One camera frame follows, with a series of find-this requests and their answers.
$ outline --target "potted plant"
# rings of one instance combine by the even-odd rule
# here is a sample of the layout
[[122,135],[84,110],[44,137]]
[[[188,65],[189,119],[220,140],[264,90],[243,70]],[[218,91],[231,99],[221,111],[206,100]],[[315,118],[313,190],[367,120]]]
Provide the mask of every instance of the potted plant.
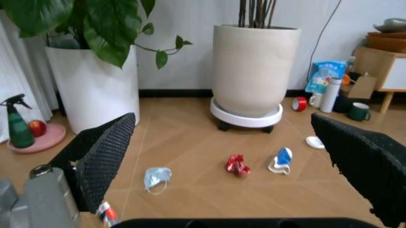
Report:
[[[155,0],[140,2],[148,17]],[[1,6],[21,37],[45,34],[46,53],[75,133],[128,112],[139,122],[135,46],[156,52],[160,69],[169,55],[191,44],[180,36],[170,49],[136,44],[138,36],[154,33],[152,23],[143,25],[137,0],[0,0]],[[59,47],[49,33],[70,36],[74,43],[68,47],[74,48]]]
[[229,113],[263,117],[286,94],[300,30],[271,26],[276,2],[240,0],[238,25],[214,27],[213,94]]

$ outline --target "white thermos bottle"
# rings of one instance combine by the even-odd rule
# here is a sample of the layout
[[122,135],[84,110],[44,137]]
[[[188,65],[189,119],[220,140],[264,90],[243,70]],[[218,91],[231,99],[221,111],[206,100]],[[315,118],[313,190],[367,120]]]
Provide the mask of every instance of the white thermos bottle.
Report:
[[327,86],[326,92],[321,101],[320,110],[324,113],[331,113],[334,103],[337,98],[338,91],[340,90],[342,79],[332,78]]

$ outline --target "crumpled cup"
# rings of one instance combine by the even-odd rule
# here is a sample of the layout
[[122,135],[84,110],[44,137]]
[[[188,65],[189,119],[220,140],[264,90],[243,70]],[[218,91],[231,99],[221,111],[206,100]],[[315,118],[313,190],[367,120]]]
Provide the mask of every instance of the crumpled cup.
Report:
[[283,173],[288,175],[290,173],[290,162],[292,157],[292,151],[288,147],[283,147],[272,159],[268,165],[268,169],[274,173]]

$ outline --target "white curtain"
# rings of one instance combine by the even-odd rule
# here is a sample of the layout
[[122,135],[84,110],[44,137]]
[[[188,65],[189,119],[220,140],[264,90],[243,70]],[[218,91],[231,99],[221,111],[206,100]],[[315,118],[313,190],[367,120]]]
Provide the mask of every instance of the white curtain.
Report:
[[[0,102],[25,94],[24,101],[32,107],[16,105],[28,123],[47,121],[51,110],[58,109],[55,83],[44,50],[42,38],[19,38],[19,29],[0,10]],[[7,112],[0,106],[0,142],[9,138]]]

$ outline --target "spray bottle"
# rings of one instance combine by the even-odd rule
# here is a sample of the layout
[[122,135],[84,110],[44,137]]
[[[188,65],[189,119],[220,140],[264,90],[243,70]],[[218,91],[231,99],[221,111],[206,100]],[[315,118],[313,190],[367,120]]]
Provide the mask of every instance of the spray bottle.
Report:
[[34,136],[32,135],[30,129],[28,128],[25,121],[22,119],[21,115],[17,112],[14,107],[15,104],[23,105],[26,108],[32,109],[24,101],[24,94],[19,94],[8,98],[7,100],[0,103],[2,106],[7,107],[7,118],[9,120],[9,135],[10,142],[16,148],[26,148],[34,144]]

